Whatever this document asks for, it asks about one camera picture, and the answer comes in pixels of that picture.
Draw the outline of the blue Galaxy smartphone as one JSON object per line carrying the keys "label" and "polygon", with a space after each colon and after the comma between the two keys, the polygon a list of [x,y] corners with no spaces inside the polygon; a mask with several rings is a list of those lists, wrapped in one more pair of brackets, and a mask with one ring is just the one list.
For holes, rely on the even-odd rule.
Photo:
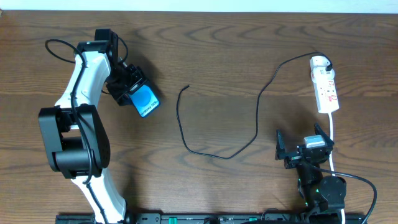
{"label": "blue Galaxy smartphone", "polygon": [[145,118],[160,106],[160,100],[149,85],[142,85],[129,97],[141,118]]}

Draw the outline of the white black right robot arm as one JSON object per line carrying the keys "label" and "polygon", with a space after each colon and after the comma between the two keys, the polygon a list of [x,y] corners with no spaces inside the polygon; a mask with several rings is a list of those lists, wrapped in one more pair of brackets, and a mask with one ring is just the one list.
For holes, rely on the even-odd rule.
{"label": "white black right robot arm", "polygon": [[301,193],[306,210],[300,219],[309,222],[312,216],[340,213],[345,208],[346,181],[337,176],[324,176],[320,164],[326,162],[333,150],[334,142],[314,125],[315,134],[304,138],[304,144],[294,151],[287,151],[282,133],[276,131],[275,159],[283,160],[286,169],[298,173],[298,191]]}

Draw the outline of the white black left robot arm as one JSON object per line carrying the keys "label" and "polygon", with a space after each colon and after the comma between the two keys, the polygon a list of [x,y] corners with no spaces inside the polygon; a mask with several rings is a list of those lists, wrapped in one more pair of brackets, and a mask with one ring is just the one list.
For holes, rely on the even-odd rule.
{"label": "white black left robot arm", "polygon": [[143,71],[119,57],[122,41],[111,29],[98,29],[94,40],[73,47],[75,68],[65,92],[53,107],[39,112],[49,166],[77,185],[94,211],[88,217],[59,217],[57,223],[134,223],[108,169],[111,149],[98,103],[107,93],[145,118],[160,100]]}

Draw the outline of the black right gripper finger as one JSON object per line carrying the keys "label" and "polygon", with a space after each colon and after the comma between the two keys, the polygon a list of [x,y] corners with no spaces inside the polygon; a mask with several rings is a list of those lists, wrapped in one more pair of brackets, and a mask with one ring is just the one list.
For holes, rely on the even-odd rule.
{"label": "black right gripper finger", "polygon": [[314,131],[316,135],[319,135],[323,138],[323,141],[325,142],[325,147],[332,148],[335,145],[334,141],[326,134],[326,132],[324,132],[324,130],[322,130],[318,123],[314,124]]}
{"label": "black right gripper finger", "polygon": [[279,129],[276,130],[276,148],[275,148],[275,160],[284,160],[286,150],[284,146],[284,140],[282,133]]}

